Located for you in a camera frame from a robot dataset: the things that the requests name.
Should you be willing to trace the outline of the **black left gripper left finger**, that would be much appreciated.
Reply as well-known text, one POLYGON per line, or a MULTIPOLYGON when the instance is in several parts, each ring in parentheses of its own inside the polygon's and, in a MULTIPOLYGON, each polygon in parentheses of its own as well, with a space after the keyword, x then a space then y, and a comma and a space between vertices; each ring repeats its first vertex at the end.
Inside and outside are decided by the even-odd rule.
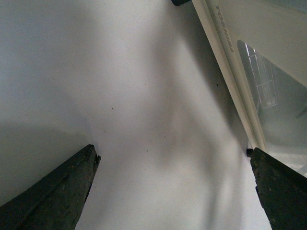
POLYGON ((73 230, 101 157, 87 145, 0 208, 2 230, 73 230))

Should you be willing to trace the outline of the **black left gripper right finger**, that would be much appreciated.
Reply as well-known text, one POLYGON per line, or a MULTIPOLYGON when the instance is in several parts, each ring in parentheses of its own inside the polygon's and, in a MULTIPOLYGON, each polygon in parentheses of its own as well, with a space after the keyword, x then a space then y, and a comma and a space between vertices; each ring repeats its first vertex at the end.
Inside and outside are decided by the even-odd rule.
POLYGON ((307 178, 259 148, 250 149, 256 192, 273 230, 307 228, 307 178))

